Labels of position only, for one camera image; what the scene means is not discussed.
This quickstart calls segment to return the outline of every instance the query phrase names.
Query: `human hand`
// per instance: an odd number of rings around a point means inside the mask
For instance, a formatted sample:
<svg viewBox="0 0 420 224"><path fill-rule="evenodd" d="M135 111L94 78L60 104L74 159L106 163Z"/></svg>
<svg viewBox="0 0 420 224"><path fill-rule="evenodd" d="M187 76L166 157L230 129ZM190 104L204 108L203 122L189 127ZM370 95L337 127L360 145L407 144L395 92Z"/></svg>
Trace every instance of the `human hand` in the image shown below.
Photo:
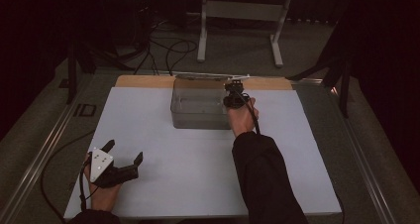
<svg viewBox="0 0 420 224"><path fill-rule="evenodd" d="M85 167L84 175L86 176L89 183L89 191L91 193L91 209L111 212L114 208L118 192L120 191L122 184L120 183L108 188L96 186L90 182L90 165Z"/></svg>
<svg viewBox="0 0 420 224"><path fill-rule="evenodd" d="M259 118L260 112L254 107L255 103L255 98L251 98L250 101L248 101L248 105L250 105L251 109L254 109L256 117ZM228 117L229 124L231 125L231 129L234 132L235 137L238 137L246 132L251 132L255 126L253 116L246 105L237 109L228 108Z"/></svg>

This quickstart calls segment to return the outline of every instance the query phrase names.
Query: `metal frame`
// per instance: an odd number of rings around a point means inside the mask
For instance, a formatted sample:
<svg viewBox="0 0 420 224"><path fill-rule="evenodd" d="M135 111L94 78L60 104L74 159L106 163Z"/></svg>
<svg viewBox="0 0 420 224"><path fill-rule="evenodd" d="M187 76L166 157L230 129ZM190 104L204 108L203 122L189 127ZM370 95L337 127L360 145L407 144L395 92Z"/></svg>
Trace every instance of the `metal frame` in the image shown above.
<svg viewBox="0 0 420 224"><path fill-rule="evenodd" d="M197 60L199 62L204 62L206 59L207 17L250 19L274 21L278 23L275 33L269 36L269 41L271 44L272 54L274 56L275 66L283 67L283 60L278 46L278 39L287 16L290 1L291 0L284 0L283 5L269 5L202 0L201 33L198 44Z"/></svg>

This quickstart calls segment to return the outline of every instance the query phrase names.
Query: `table surface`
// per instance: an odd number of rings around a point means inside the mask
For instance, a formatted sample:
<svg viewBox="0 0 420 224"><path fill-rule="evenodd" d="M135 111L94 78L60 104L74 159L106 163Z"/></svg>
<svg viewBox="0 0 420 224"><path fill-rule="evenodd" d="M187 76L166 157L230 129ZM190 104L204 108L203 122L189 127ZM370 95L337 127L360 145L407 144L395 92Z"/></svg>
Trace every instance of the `table surface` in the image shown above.
<svg viewBox="0 0 420 224"><path fill-rule="evenodd" d="M123 75L110 92L89 151L114 139L110 154L116 167L130 165L139 152L145 157L140 177L124 184L114 213L139 219L247 215L231 154L232 132L173 128L169 110L173 80ZM282 151L303 211L341 212L290 83L284 78L250 78L244 86L258 99L262 132ZM65 218L80 211L78 195L75 188Z"/></svg>

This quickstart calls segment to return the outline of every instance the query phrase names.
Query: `black sleeve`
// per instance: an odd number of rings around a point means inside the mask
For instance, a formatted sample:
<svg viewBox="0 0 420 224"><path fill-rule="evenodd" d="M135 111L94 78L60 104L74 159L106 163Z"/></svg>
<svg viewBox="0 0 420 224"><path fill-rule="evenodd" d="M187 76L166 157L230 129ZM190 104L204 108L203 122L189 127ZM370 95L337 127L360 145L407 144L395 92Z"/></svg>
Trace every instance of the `black sleeve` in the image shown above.
<svg viewBox="0 0 420 224"><path fill-rule="evenodd" d="M69 224L120 224L120 219L107 211L96 211L91 209L86 209L73 219L71 219Z"/></svg>
<svg viewBox="0 0 420 224"><path fill-rule="evenodd" d="M283 156L271 137L237 137L232 150L251 224L308 223L294 197Z"/></svg>

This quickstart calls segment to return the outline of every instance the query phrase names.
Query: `clear plastic box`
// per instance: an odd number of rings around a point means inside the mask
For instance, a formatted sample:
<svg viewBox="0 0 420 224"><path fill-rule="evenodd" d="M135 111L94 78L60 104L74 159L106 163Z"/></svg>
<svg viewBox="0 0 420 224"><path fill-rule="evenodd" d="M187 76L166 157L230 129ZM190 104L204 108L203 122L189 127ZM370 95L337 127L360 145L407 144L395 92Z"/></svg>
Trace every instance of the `clear plastic box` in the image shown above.
<svg viewBox="0 0 420 224"><path fill-rule="evenodd" d="M223 105L225 80L178 77L173 83L170 111L173 127L179 129L229 130Z"/></svg>

